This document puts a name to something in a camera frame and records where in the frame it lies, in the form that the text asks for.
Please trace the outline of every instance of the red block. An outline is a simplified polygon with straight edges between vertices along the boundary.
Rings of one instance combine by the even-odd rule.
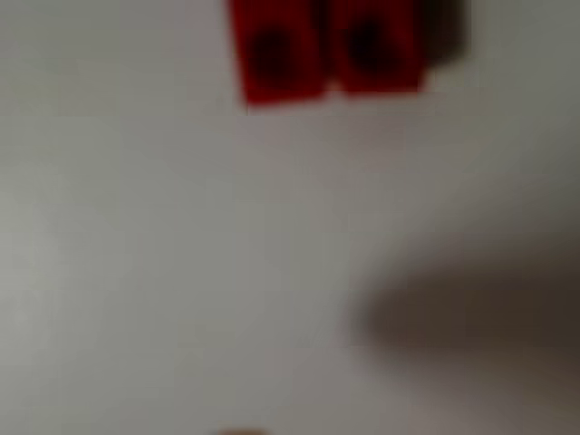
[[[229,0],[246,100],[320,97],[324,68],[312,0]]]
[[[421,87],[417,1],[331,2],[331,56],[346,92],[416,92]]]

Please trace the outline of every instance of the blurry object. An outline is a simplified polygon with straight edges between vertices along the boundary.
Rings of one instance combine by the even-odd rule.
[[[416,92],[421,87],[418,13],[414,0],[333,2],[333,65],[346,92]]]
[[[231,0],[242,85],[249,104],[324,93],[311,0]]]
[[[248,104],[417,92],[467,49],[464,0],[229,0]]]

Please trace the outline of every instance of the white background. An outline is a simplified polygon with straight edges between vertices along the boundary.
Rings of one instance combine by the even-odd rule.
[[[0,432],[573,433],[374,366],[349,301],[576,221],[578,16],[477,1],[421,96],[247,113],[219,1],[4,0]]]

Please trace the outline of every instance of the dark hole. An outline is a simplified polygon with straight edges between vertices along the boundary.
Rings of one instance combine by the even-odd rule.
[[[285,86],[297,75],[292,35],[271,27],[256,34],[249,46],[253,75],[268,86]]]
[[[374,17],[360,21],[348,31],[346,37],[351,61],[364,73],[389,73],[401,62],[389,41],[384,23]]]

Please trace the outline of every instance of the red toy brick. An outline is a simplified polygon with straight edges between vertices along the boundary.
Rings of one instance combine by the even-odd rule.
[[[421,87],[424,61],[417,2],[331,2],[331,56],[346,92],[414,92]]]
[[[312,0],[229,0],[246,100],[311,99],[324,93]]]

